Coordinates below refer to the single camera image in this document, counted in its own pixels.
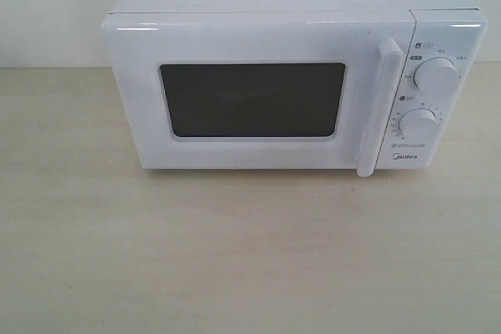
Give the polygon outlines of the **upper white control knob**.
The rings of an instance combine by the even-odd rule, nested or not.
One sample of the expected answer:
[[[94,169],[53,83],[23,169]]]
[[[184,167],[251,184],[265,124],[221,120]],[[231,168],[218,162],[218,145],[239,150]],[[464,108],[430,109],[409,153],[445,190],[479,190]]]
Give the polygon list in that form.
[[[425,61],[416,68],[413,82],[425,95],[445,95],[456,90],[459,74],[449,59],[437,57]]]

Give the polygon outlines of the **white microwave oven body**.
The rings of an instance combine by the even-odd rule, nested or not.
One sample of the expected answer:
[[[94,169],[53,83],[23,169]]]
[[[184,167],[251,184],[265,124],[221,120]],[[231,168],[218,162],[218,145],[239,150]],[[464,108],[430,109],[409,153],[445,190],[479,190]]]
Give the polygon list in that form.
[[[434,157],[485,33],[485,18],[471,0],[116,0],[107,15],[391,11],[410,12],[416,26],[375,170],[421,169]],[[420,64],[437,57],[449,59],[454,64],[459,84],[449,94],[425,95],[416,88],[413,75]],[[421,108],[434,113],[438,133],[428,140],[405,138],[398,130],[398,121],[405,113]]]

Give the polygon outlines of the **white microwave door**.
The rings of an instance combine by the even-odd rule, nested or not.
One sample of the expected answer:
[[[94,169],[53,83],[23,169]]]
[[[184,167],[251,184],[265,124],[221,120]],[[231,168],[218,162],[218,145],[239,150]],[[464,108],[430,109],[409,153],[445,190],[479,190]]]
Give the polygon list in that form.
[[[147,169],[377,166],[416,21],[408,11],[110,13]]]

